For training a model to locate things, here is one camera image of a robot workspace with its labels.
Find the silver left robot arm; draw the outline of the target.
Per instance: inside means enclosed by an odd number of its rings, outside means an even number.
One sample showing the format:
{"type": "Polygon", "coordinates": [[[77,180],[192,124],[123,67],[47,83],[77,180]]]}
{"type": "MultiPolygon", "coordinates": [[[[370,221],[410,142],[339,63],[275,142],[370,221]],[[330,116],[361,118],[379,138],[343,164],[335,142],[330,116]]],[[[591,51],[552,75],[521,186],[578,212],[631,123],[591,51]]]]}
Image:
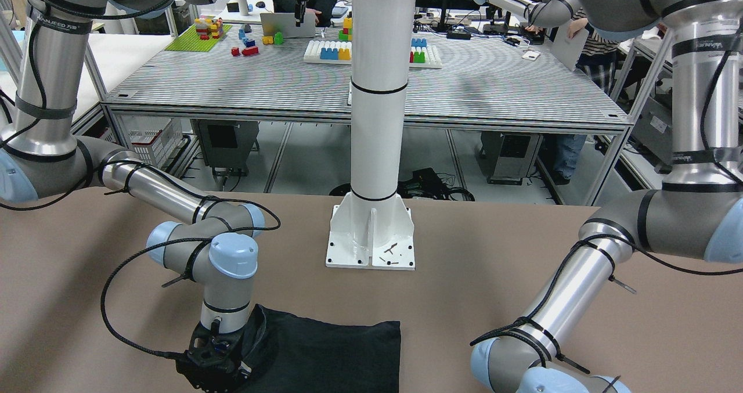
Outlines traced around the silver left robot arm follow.
{"type": "Polygon", "coordinates": [[[566,358],[561,345],[634,252],[741,262],[741,0],[473,1],[544,28],[583,9],[597,33],[618,41],[658,23],[669,29],[676,112],[672,170],[661,189],[595,211],[525,314],[472,343],[472,373],[492,391],[626,392],[617,377],[591,375],[566,358]]]}

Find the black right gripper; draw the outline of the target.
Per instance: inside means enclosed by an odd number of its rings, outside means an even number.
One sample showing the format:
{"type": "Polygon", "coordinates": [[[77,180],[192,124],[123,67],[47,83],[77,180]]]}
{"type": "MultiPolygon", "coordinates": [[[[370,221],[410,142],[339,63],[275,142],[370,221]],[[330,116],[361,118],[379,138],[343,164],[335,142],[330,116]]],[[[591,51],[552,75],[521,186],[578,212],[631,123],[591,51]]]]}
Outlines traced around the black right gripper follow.
{"type": "Polygon", "coordinates": [[[235,392],[250,376],[241,357],[243,333],[222,334],[221,322],[221,318],[213,319],[209,329],[197,325],[193,343],[176,358],[176,371],[196,390],[235,392]]]}

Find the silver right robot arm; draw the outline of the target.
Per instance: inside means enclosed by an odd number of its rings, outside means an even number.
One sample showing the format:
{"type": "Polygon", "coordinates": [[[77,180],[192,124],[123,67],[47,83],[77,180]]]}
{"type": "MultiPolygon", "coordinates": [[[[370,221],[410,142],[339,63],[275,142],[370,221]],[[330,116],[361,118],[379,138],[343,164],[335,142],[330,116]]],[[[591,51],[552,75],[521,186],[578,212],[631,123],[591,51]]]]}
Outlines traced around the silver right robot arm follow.
{"type": "Polygon", "coordinates": [[[146,353],[174,360],[197,390],[234,392],[251,375],[244,333],[257,271],[255,235],[266,229],[262,206],[210,196],[124,147],[71,133],[93,21],[104,18],[108,3],[137,17],[170,2],[29,0],[13,118],[2,128],[2,207],[20,211],[22,203],[103,186],[177,218],[151,233],[146,252],[179,280],[203,285],[201,319],[185,352],[146,353]]]}

